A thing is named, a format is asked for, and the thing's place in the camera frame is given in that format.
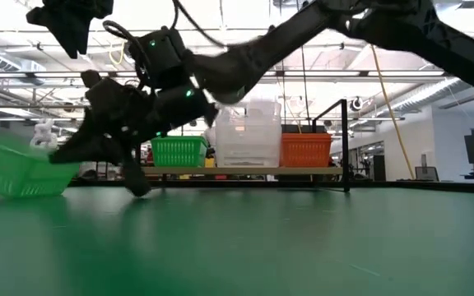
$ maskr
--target white plastic bin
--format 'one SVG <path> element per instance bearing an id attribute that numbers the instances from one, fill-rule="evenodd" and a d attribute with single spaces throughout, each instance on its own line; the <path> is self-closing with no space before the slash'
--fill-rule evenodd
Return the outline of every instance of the white plastic bin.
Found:
<path id="1" fill-rule="evenodd" d="M 281 104 L 251 102 L 246 115 L 221 110 L 215 129 L 218 167 L 279 167 Z"/>

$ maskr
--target orange basket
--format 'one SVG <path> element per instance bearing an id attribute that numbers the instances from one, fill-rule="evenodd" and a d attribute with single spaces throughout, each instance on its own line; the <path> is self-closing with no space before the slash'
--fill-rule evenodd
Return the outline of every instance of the orange basket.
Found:
<path id="1" fill-rule="evenodd" d="M 327 133 L 284 133 L 281 138 L 281 166 L 328 167 L 331 144 L 332 137 Z"/>

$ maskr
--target green table surface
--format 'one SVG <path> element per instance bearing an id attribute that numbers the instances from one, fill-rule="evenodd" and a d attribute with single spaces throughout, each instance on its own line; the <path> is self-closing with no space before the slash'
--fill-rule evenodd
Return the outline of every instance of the green table surface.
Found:
<path id="1" fill-rule="evenodd" d="M 0 200 L 0 295 L 474 295 L 474 194 L 121 188 Z"/>

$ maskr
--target green basket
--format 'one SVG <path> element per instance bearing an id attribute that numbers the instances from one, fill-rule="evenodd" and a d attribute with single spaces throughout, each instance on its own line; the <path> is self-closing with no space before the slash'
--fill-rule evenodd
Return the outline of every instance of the green basket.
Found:
<path id="1" fill-rule="evenodd" d="M 156 167 L 202 168 L 207 143 L 202 136 L 167 136 L 151 140 Z"/>
<path id="2" fill-rule="evenodd" d="M 49 152 L 0 134 L 0 194 L 4 197 L 59 196 L 79 164 L 51 164 Z"/>

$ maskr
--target wooden shelf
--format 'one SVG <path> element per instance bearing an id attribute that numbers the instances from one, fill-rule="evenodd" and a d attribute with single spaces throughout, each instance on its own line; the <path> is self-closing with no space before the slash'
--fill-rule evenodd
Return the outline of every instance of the wooden shelf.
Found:
<path id="1" fill-rule="evenodd" d="M 145 174 L 310 175 L 342 174 L 343 168 L 142 168 Z"/>

